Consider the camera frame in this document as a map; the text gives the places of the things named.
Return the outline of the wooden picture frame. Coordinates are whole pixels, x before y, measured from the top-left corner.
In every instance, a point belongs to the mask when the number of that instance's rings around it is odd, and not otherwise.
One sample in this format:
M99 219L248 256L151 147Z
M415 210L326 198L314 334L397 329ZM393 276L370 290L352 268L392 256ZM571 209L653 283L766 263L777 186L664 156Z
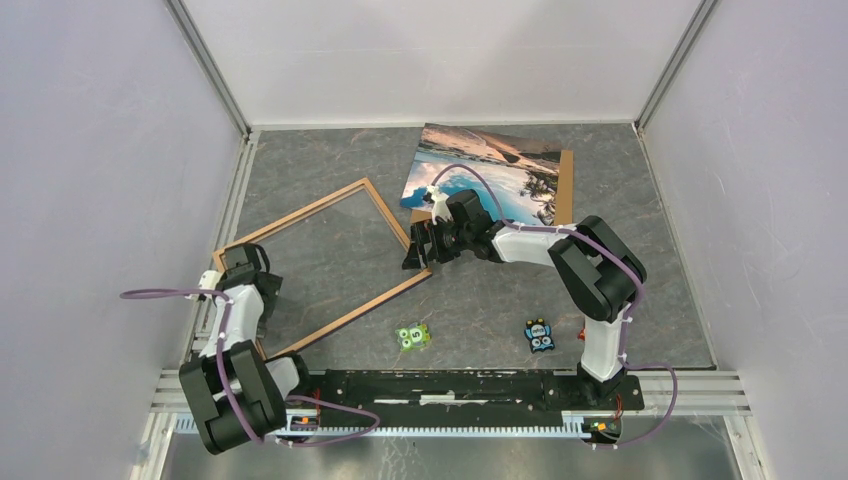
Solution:
M213 261L215 267L221 272L224 271L226 266L226 251L228 249L231 249L232 247L243 243L254 243L265 240L271 237L272 235L278 234L287 228L295 226L299 222L305 222L309 218L319 214L320 212L328 208L340 204L341 202L349 199L350 197L360 192L364 192L366 194L366 196L368 197L368 205L373 206L375 208L375 211L381 217L381 222L385 224L385 226L388 228L388 231L392 234L394 238L392 246L399 247L398 252L406 254L407 248L410 246L411 243L409 236L403 231L401 225L388 208L386 202L379 195L372 182L368 178L362 178L345 187L342 187L340 190L337 190L327 196L324 196L319 200L309 203L306 206L303 206L295 210L294 212L287 214L284 217L275 220L254 232L251 232L250 234L247 234L237 240L233 240L225 246L218 247L213 253ZM278 351L277 355L300 351L322 340L323 338L326 338L335 331L344 328L348 324L352 323L354 320L362 317L366 313L373 311L374 309L385 304L386 302L421 284L423 281L429 279L431 275L432 271L430 269L419 270L409 279L406 279L398 283L397 285L392 286L385 292L380 293L372 299L369 299L361 306L354 308L350 312L345 313L339 318L332 320L326 325L322 325L320 328L310 333L309 335L306 335L305 337L291 343L284 349Z

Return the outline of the landscape photo print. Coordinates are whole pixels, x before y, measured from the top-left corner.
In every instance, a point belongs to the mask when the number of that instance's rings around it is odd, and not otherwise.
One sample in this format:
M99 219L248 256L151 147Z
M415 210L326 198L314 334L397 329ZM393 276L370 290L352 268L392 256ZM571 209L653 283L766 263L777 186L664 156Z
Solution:
M437 179L451 195L473 189L484 208L498 217L490 186L506 216L530 225L573 221L573 153L558 142L492 133L459 126L424 126L400 206L427 212L427 186Z

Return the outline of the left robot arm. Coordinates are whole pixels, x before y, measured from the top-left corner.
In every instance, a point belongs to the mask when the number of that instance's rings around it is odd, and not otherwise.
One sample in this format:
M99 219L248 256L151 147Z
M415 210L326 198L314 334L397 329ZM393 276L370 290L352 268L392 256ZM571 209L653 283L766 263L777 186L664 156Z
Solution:
M302 407L314 381L296 354L266 361L256 345L273 313L283 278L270 272L265 249L242 243L224 251L212 289L217 334L179 369L179 381L200 438L213 455L285 426L286 406Z

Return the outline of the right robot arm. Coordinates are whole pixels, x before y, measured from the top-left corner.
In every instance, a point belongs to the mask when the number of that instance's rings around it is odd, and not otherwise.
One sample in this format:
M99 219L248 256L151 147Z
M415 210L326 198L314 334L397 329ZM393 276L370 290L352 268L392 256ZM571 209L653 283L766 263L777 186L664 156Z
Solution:
M429 186L424 199L431 216L411 225L403 269L444 264L464 251L493 263L554 268L585 317L578 396L591 408L612 401L625 376L623 325L644 295L647 274L609 225L597 216L553 227L495 220L471 189L446 195Z

